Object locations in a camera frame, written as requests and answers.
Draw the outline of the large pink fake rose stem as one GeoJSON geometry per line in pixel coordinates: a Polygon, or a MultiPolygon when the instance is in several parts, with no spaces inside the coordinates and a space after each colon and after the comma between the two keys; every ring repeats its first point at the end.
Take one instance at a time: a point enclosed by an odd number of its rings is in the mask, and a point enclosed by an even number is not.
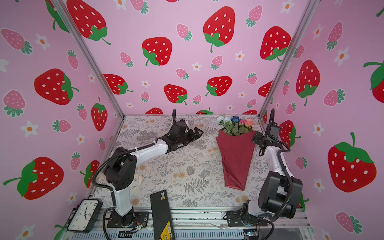
{"type": "Polygon", "coordinates": [[[248,132],[251,132],[253,131],[253,125],[254,121],[251,120],[251,119],[246,119],[245,122],[244,122],[244,126],[247,128],[248,132]]]}

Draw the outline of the dark red wrapping paper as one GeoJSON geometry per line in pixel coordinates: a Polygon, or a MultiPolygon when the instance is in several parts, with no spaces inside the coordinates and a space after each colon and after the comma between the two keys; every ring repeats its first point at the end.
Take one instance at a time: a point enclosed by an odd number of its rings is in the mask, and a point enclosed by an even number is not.
{"type": "Polygon", "coordinates": [[[219,131],[216,140],[222,156],[226,187],[245,190],[255,149],[252,142],[255,134],[255,131],[251,131],[239,136],[229,136],[224,131],[219,131]]]}

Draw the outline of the blue fake rose stem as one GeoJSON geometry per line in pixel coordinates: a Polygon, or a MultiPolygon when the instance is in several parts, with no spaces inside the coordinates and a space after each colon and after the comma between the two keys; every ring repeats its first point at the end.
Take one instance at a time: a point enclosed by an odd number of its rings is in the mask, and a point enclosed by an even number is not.
{"type": "Polygon", "coordinates": [[[238,122],[240,122],[240,117],[238,117],[238,116],[233,116],[232,118],[231,118],[231,120],[232,120],[232,122],[233,123],[238,123],[238,122]]]}

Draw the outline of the white fake flower stem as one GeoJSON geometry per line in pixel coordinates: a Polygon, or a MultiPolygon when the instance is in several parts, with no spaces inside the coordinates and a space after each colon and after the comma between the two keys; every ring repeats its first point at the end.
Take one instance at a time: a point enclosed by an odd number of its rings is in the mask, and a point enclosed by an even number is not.
{"type": "Polygon", "coordinates": [[[229,136],[235,136],[238,133],[238,123],[232,121],[230,117],[219,116],[217,123],[221,126],[221,131],[229,136]]]}

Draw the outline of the beige ribbon pile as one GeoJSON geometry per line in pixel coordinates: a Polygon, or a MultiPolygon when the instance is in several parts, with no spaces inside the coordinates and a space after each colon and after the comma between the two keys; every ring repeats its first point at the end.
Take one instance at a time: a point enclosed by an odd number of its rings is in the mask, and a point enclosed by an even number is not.
{"type": "Polygon", "coordinates": [[[150,165],[140,165],[136,168],[134,180],[132,182],[133,188],[137,188],[141,185],[144,178],[148,177],[151,173],[150,165]]]}

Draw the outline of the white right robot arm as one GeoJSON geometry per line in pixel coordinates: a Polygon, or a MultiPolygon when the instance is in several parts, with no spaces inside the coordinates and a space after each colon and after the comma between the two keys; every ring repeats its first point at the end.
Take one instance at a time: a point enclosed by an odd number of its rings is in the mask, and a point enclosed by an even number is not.
{"type": "Polygon", "coordinates": [[[295,216],[303,183],[286,166],[284,153],[291,149],[278,139],[281,128],[274,118],[275,110],[272,109],[265,132],[256,132],[252,139],[260,147],[259,156],[266,158],[270,171],[257,201],[248,200],[240,210],[229,211],[223,217],[230,227],[273,225],[279,218],[295,216]]]}

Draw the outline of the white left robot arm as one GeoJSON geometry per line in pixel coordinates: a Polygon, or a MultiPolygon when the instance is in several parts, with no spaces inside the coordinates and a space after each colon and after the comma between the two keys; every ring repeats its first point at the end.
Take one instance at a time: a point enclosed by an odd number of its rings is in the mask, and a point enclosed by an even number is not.
{"type": "Polygon", "coordinates": [[[153,143],[127,150],[119,147],[113,155],[101,164],[92,177],[92,185],[107,189],[112,198],[113,206],[105,213],[111,212],[110,219],[117,221],[118,227],[131,228],[133,224],[140,226],[130,197],[130,185],[134,180],[136,167],[157,156],[174,152],[186,147],[202,137],[203,130],[195,127],[190,129],[185,120],[176,120],[173,110],[173,122],[170,130],[153,143]]]}

